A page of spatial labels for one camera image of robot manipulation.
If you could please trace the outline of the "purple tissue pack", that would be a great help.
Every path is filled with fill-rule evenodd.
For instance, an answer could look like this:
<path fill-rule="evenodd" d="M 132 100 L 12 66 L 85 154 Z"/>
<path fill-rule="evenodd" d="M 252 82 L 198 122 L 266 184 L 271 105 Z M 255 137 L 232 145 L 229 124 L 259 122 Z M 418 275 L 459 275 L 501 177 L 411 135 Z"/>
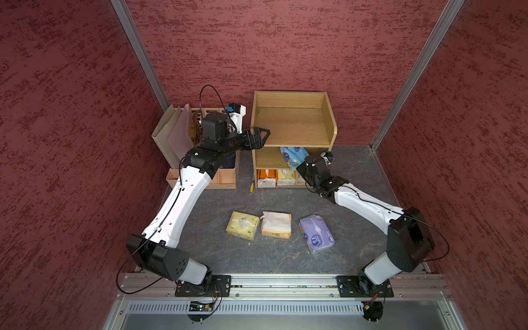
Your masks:
<path fill-rule="evenodd" d="M 299 228 L 312 254 L 318 254 L 334 247 L 336 242 L 334 236 L 320 215 L 312 214 L 301 219 Z"/>

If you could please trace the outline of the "brown patterned folder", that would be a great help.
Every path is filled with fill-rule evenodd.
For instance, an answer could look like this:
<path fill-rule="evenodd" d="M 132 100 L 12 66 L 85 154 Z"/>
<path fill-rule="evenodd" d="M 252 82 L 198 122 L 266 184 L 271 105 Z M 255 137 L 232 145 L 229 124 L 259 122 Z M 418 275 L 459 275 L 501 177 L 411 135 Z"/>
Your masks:
<path fill-rule="evenodd" d="M 188 133 L 194 145 L 199 144 L 202 136 L 202 112 L 198 109 L 191 110 Z"/>

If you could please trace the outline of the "yellow tissue pack bottom shelf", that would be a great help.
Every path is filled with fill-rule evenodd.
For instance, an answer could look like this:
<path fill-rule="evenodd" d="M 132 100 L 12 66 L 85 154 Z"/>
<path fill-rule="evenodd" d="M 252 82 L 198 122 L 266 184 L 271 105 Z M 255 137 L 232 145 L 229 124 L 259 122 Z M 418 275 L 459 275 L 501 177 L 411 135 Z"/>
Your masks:
<path fill-rule="evenodd" d="M 290 169 L 278 169 L 277 171 L 277 186 L 295 186 L 296 172 Z"/>

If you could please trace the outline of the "orange white tissue pack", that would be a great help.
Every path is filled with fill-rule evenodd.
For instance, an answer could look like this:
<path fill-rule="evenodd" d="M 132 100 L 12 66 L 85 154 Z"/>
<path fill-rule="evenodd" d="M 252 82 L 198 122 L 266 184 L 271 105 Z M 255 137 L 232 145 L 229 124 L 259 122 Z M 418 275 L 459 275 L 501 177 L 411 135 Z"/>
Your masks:
<path fill-rule="evenodd" d="M 274 169 L 259 169 L 257 171 L 257 188 L 275 188 L 277 171 Z"/>

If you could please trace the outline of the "beige paper folder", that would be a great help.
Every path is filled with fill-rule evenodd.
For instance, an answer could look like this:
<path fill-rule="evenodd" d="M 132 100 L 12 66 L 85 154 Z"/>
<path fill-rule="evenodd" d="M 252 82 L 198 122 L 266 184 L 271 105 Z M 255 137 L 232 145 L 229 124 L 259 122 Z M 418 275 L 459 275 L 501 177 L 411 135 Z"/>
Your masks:
<path fill-rule="evenodd" d="M 170 145 L 169 136 L 172 134 L 173 129 L 180 119 L 182 113 L 181 111 L 182 109 L 180 106 L 174 107 L 171 104 L 166 109 L 153 133 L 151 134 L 152 139 L 172 169 L 178 167 L 180 158 L 177 157 L 172 146 Z"/>

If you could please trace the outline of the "light blue tissue pack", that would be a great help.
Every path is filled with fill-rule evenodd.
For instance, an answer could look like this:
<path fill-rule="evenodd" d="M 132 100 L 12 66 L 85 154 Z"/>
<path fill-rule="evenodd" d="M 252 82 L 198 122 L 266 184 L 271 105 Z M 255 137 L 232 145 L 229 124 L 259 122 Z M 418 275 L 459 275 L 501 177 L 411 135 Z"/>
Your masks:
<path fill-rule="evenodd" d="M 291 171 L 296 170 L 309 156 L 302 147 L 281 147 L 280 151 Z"/>

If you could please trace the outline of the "beige plastic file organizer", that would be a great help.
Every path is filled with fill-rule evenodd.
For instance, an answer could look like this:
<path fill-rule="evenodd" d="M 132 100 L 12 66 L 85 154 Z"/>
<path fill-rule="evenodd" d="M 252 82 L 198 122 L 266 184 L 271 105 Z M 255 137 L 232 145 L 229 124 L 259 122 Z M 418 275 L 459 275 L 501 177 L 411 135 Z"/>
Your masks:
<path fill-rule="evenodd" d="M 202 112 L 202 119 L 204 119 L 206 117 L 206 115 L 208 114 L 213 114 L 213 113 L 221 113 L 222 112 L 222 109 L 221 108 L 192 108 L 191 107 L 191 110 L 192 109 L 196 109 L 196 110 L 200 110 Z M 213 179 L 211 180 L 209 186 L 207 187 L 207 189 L 209 190 L 229 190 L 229 189 L 232 189 L 234 190 L 236 187 L 237 187 L 237 176 L 238 176 L 238 173 L 239 173 L 239 163 L 240 163 L 240 152 L 237 152 L 236 153 L 236 164 L 235 164 L 235 168 L 233 169 L 223 169 L 222 167 L 220 167 L 215 176 L 213 177 Z"/>

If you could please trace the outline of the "yellow green tissue box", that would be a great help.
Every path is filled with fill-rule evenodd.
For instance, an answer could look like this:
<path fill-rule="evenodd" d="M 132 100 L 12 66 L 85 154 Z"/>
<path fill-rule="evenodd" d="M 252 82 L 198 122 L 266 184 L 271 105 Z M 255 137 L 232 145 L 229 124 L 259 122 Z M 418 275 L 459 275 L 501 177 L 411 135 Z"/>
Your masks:
<path fill-rule="evenodd" d="M 228 222 L 226 233 L 248 241 L 254 241 L 260 218 L 234 211 Z"/>

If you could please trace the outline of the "left aluminium corner profile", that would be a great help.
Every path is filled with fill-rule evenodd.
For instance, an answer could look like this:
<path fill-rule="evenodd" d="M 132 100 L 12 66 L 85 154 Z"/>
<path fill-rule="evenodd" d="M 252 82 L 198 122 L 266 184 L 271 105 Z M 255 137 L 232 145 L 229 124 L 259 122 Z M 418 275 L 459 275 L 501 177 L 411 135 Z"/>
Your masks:
<path fill-rule="evenodd" d="M 164 88 L 158 78 L 155 68 L 151 63 L 147 50 L 141 40 L 139 31 L 133 21 L 133 17 L 129 11 L 129 8 L 124 0 L 111 0 L 121 26 L 123 27 L 125 34 L 136 54 L 137 59 L 147 77 L 149 84 L 158 100 L 159 106 L 162 111 L 166 111 L 170 103 L 165 94 Z"/>

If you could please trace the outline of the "lilac paper folder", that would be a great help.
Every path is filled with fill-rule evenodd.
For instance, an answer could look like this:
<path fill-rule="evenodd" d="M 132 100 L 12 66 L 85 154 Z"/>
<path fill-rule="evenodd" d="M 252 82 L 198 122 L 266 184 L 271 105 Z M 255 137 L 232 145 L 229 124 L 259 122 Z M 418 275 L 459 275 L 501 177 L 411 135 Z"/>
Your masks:
<path fill-rule="evenodd" d="M 191 119 L 191 107 L 189 104 L 186 104 L 181 109 L 180 117 L 168 138 L 169 144 L 179 160 L 181 160 L 187 152 L 194 147 L 194 143 L 189 133 Z"/>

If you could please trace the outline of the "beige tissue pack bottom shelf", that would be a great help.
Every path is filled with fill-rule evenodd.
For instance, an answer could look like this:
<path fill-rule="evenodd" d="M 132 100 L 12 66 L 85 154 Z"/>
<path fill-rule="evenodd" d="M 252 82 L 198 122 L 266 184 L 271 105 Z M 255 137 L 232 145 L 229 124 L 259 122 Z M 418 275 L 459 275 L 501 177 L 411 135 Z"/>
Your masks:
<path fill-rule="evenodd" d="M 306 181 L 305 179 L 303 178 L 303 176 L 299 173 L 296 173 L 296 183 L 295 185 L 296 186 L 305 186 L 306 184 Z"/>

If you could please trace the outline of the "aluminium mounting rail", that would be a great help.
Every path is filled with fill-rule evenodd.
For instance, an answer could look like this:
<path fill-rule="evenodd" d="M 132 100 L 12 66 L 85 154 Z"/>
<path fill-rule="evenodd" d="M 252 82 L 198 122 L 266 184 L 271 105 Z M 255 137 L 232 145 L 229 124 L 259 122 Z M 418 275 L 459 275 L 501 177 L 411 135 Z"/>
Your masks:
<path fill-rule="evenodd" d="M 148 272 L 128 273 L 122 281 L 125 291 L 118 300 L 211 301 L 453 301 L 442 274 L 400 274 L 373 293 L 361 295 L 351 276 L 338 274 L 231 274 L 228 280 L 214 280 L 221 294 L 192 295 L 183 285 L 160 280 Z"/>

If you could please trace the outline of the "orange yellow tissue box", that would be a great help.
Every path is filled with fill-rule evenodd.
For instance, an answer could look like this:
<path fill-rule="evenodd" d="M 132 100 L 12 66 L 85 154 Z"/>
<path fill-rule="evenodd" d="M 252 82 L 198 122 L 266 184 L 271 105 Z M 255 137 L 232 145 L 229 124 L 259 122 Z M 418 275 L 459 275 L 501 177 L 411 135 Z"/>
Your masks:
<path fill-rule="evenodd" d="M 292 215 L 264 211 L 261 217 L 261 234 L 265 237 L 289 239 L 292 235 Z"/>

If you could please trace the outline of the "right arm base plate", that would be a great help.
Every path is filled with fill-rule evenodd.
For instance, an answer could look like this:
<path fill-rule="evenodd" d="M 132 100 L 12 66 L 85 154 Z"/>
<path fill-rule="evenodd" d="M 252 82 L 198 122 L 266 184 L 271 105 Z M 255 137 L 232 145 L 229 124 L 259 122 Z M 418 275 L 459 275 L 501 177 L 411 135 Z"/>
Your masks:
<path fill-rule="evenodd" d="M 372 283 L 365 276 L 337 276 L 337 288 L 341 298 L 393 298 L 394 293 L 389 280 L 380 285 Z"/>

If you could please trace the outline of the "wooden three-tier shelf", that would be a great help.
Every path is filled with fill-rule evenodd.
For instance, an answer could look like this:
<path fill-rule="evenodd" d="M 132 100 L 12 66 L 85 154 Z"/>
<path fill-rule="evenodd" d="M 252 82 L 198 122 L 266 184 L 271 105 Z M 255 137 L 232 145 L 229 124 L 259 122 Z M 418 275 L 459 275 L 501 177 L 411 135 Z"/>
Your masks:
<path fill-rule="evenodd" d="M 287 169 L 281 147 L 302 147 L 310 154 L 331 151 L 338 128 L 326 92 L 256 91 L 250 128 L 270 130 L 262 149 L 252 151 L 254 181 L 260 170 Z"/>

